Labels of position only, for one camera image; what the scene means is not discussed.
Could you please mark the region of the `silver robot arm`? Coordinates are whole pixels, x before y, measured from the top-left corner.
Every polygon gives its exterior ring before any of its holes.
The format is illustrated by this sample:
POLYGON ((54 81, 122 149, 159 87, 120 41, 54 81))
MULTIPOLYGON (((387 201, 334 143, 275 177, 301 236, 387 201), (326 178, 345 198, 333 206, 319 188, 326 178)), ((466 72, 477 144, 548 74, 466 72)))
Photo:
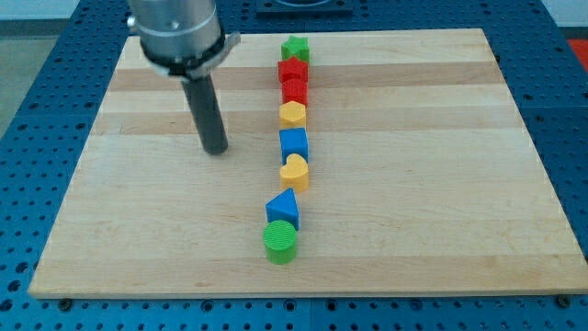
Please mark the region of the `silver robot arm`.
POLYGON ((240 43, 227 35, 213 0, 129 0, 128 26, 140 37, 153 67, 164 75, 197 80, 211 74, 240 43))

